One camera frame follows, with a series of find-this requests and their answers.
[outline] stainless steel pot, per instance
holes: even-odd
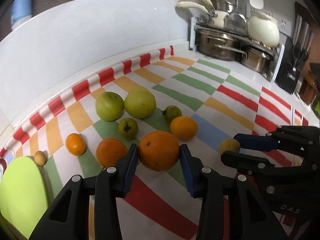
[[[226,0],[211,0],[213,7],[218,11],[232,12],[234,5]]]
[[[221,60],[234,61],[239,53],[244,53],[239,50],[240,40],[232,38],[225,33],[215,32],[199,32],[200,42],[199,51],[209,57],[214,57]]]
[[[259,73],[268,72],[270,61],[272,60],[271,55],[250,46],[245,46],[242,50],[247,54],[247,57],[243,55],[241,57],[242,65]]]

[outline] small orange fruit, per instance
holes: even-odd
[[[116,162],[127,153],[128,149],[124,143],[114,138],[102,140],[96,150],[98,162],[105,168],[114,167]]]
[[[188,116],[178,116],[170,123],[171,132],[179,140],[191,140],[197,133],[198,124]]]
[[[75,156],[84,154],[87,149],[85,141],[81,135],[77,133],[71,133],[68,135],[66,138],[66,147],[68,151]]]
[[[179,153],[179,142],[165,131],[151,132],[139,143],[139,159],[153,171],[170,169],[178,161]]]

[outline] green cutting board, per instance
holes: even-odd
[[[41,173],[29,157],[8,165],[0,183],[0,212],[27,239],[48,208]]]

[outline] silver screw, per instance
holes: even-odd
[[[202,168],[202,172],[203,173],[210,173],[211,172],[211,169],[209,167],[203,167]]]
[[[114,172],[116,172],[116,168],[115,167],[109,167],[109,168],[107,168],[107,173],[114,173]]]
[[[273,186],[267,187],[267,192],[268,192],[269,194],[273,194],[275,191],[276,191],[275,187],[273,187]]]
[[[77,181],[79,181],[81,179],[81,177],[79,176],[79,175],[74,175],[73,177],[72,177],[72,181],[73,182],[77,182]]]
[[[239,176],[238,176],[238,179],[239,179],[239,181],[246,181],[246,180],[247,180],[247,177],[244,176],[244,175],[239,175]]]
[[[259,163],[259,164],[258,164],[258,168],[259,168],[259,169],[263,169],[265,166],[266,166],[266,165],[265,165],[264,163]]]

